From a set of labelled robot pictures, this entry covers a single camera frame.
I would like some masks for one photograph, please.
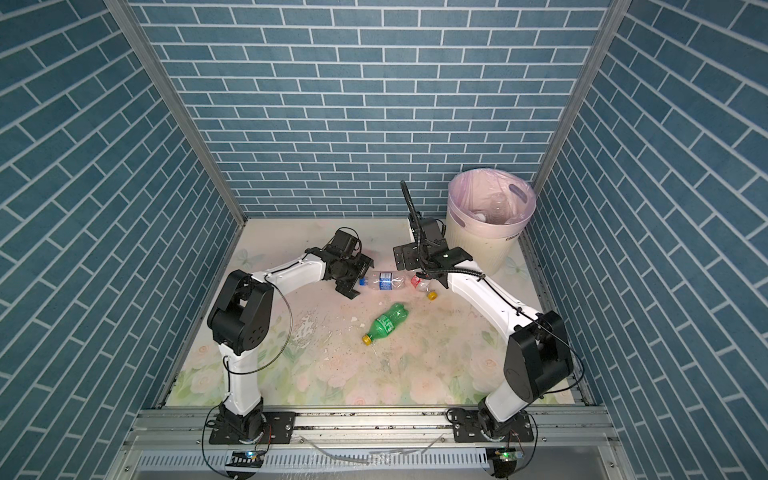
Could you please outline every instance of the green label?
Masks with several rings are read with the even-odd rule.
[[[390,320],[390,319],[388,319],[386,317],[383,318],[383,319],[379,319],[379,322],[382,324],[382,326],[384,327],[384,330],[386,330],[387,334],[389,334],[390,332],[392,332],[395,329],[395,326],[392,324],[392,320]]]

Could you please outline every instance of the bottle label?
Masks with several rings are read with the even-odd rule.
[[[395,325],[392,323],[392,320],[390,320],[390,319],[388,319],[386,317],[380,318],[379,322],[384,327],[384,330],[386,330],[387,335],[389,335],[389,333],[392,332],[395,329]]]
[[[381,272],[379,274],[379,290],[391,290],[392,289],[392,273]]]

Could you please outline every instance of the tabletop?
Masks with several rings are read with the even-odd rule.
[[[254,219],[244,227],[227,273],[256,272],[301,257],[306,248],[325,245],[339,227],[359,232],[374,270],[395,270],[392,248],[410,241],[405,218]],[[492,278],[541,309],[517,243]],[[504,340],[466,300],[442,285],[436,285],[433,301],[410,283],[390,291],[358,286],[360,295],[354,300],[334,289],[334,282],[320,281],[286,295],[293,335],[283,355],[257,374],[266,404],[474,405],[504,381]],[[406,321],[387,338],[364,345],[361,337],[371,322],[395,302],[409,311]],[[289,326],[286,306],[275,295],[270,332],[259,346],[262,364],[279,351]],[[226,393],[225,381],[218,345],[204,323],[166,406],[214,406]],[[537,402],[568,404],[574,399],[566,391]]]

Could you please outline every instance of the black mounting plate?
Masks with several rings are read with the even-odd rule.
[[[271,442],[276,445],[285,445],[290,443],[293,434],[293,423],[296,420],[296,413],[293,412],[265,412],[264,418],[266,425],[264,431],[268,432],[272,427]],[[208,442],[211,445],[248,445],[240,443],[234,435],[227,431],[226,424],[212,420],[208,422],[210,426],[210,438]],[[266,447],[266,439],[260,439],[259,446]]]
[[[452,409],[448,416],[453,423],[453,441],[456,443],[476,443],[491,441],[483,435],[478,421],[477,410]],[[511,424],[511,430],[514,432],[511,437],[511,443],[533,442],[533,430],[531,429],[530,415],[518,413],[515,415]]]

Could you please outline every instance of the bottle in trash can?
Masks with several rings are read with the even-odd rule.
[[[402,303],[393,303],[393,305],[382,315],[373,320],[371,330],[362,336],[362,342],[366,345],[373,343],[373,340],[382,339],[388,336],[400,323],[408,318],[408,310]]]
[[[411,279],[411,285],[419,292],[423,292],[428,299],[434,300],[437,298],[437,292],[432,288],[432,281],[424,278],[419,278],[414,275]]]
[[[394,290],[401,288],[406,282],[402,272],[369,271],[360,279],[360,285],[367,285],[376,290]]]

